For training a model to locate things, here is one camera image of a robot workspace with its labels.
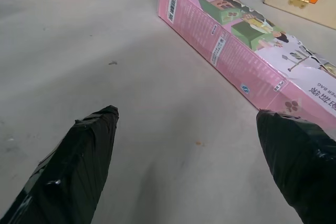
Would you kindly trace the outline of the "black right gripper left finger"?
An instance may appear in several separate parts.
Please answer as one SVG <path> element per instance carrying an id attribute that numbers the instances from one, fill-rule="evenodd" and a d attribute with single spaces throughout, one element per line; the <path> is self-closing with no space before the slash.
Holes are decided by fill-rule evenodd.
<path id="1" fill-rule="evenodd" d="M 34 170 L 0 224 L 91 224 L 108 177 L 118 109 L 77 120 Z"/>

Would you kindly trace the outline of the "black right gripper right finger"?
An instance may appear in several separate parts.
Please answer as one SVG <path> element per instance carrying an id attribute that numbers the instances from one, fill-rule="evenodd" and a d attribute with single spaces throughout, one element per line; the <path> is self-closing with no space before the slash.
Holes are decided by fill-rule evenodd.
<path id="1" fill-rule="evenodd" d="M 270 173 L 303 224 L 336 224 L 336 140 L 299 117 L 260 110 L 260 145 Z"/>

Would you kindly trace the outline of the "long pink printed box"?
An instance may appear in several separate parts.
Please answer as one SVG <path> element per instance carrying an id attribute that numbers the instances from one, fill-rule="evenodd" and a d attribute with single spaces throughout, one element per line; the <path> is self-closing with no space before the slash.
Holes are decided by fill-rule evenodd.
<path id="1" fill-rule="evenodd" d="M 159 0 L 158 15 L 255 107 L 336 120 L 336 66 L 239 0 Z"/>

